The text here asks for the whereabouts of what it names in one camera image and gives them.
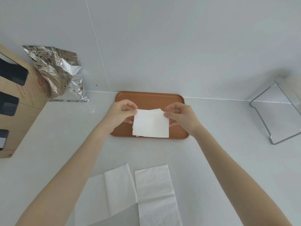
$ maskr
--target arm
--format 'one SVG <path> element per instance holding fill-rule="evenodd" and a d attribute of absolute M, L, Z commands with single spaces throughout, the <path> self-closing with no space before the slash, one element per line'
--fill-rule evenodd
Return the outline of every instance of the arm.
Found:
<path fill-rule="evenodd" d="M 190 106 L 176 102 L 166 110 L 170 126 L 180 124 L 197 140 L 244 226 L 291 226 L 275 202 L 201 125 Z"/>
<path fill-rule="evenodd" d="M 132 123 L 138 107 L 129 100 L 115 102 L 84 143 L 38 194 L 16 226 L 62 225 L 72 212 L 94 167 L 106 137 L 123 121 Z"/>

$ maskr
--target foil bag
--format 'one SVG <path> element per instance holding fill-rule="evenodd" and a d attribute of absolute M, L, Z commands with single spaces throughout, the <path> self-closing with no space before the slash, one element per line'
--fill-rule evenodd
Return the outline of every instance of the foil bag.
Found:
<path fill-rule="evenodd" d="M 50 101 L 89 102 L 85 95 L 77 54 L 46 46 L 23 46 L 51 88 Z"/>

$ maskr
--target forearm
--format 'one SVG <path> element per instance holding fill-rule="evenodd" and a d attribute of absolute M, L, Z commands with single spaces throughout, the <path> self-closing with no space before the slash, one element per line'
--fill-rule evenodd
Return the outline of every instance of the forearm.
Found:
<path fill-rule="evenodd" d="M 16 225 L 65 225 L 92 172 L 107 135 L 105 128 L 101 124 L 97 125 L 69 161 L 28 206 Z"/>
<path fill-rule="evenodd" d="M 194 137 L 245 226 L 291 225 L 274 201 L 203 126 L 197 128 Z"/>

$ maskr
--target rectangular orange-brown tray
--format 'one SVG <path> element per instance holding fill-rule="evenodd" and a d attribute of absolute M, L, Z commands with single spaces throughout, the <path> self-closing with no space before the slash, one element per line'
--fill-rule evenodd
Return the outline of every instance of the rectangular orange-brown tray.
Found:
<path fill-rule="evenodd" d="M 160 108 L 163 111 L 165 111 L 165 107 L 171 103 L 185 103 L 184 98 L 178 94 L 121 91 L 115 97 L 116 102 L 124 99 L 128 99 L 134 102 L 139 109 L 150 110 Z M 114 129 L 111 135 L 115 137 L 136 137 L 132 135 L 132 132 L 132 124 L 123 122 L 121 125 Z M 168 139 L 183 140 L 186 139 L 188 136 L 189 134 L 180 125 L 174 125 L 169 128 Z"/>

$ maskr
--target metal frame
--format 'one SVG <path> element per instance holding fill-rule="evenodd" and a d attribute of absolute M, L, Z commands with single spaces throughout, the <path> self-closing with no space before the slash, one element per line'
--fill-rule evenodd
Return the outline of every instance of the metal frame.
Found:
<path fill-rule="evenodd" d="M 293 137 L 295 137 L 295 136 L 300 135 L 301 132 L 299 132 L 299 133 L 297 133 L 297 134 L 295 134 L 295 135 L 292 135 L 292 136 L 290 136 L 290 137 L 288 137 L 288 138 L 285 138 L 284 140 L 281 140 L 281 141 L 279 141 L 279 142 L 276 142 L 276 143 L 273 142 L 273 140 L 272 140 L 272 134 L 271 134 L 269 128 L 268 128 L 267 125 L 265 124 L 265 122 L 264 122 L 263 118 L 261 117 L 261 115 L 260 115 L 259 111 L 257 110 L 257 108 L 254 107 L 254 106 L 252 105 L 252 102 L 253 102 L 254 100 L 256 100 L 258 97 L 260 97 L 262 94 L 264 94 L 268 89 L 270 89 L 270 88 L 271 88 L 272 86 L 274 86 L 274 85 L 277 85 L 277 84 L 274 83 L 273 85 L 269 86 L 265 91 L 263 91 L 261 94 L 259 94 L 256 98 L 254 98 L 253 100 L 251 100 L 249 104 L 250 104 L 250 106 L 251 106 L 252 108 L 254 108 L 254 109 L 256 110 L 256 112 L 257 112 L 257 114 L 259 115 L 259 117 L 260 117 L 260 119 L 261 119 L 263 125 L 265 126 L 266 130 L 268 131 L 268 133 L 269 133 L 269 135 L 270 135 L 269 140 L 270 140 L 271 144 L 276 145 L 276 144 L 282 143 L 282 142 L 284 142 L 284 141 L 286 141 L 286 140 L 289 140 L 289 139 L 291 139 L 291 138 L 293 138 Z M 290 100 L 288 97 L 287 97 L 287 99 L 290 101 L 290 103 L 291 103 L 291 104 L 294 106 L 294 108 L 297 110 L 297 108 L 296 108 L 295 105 L 291 102 L 291 100 Z"/>

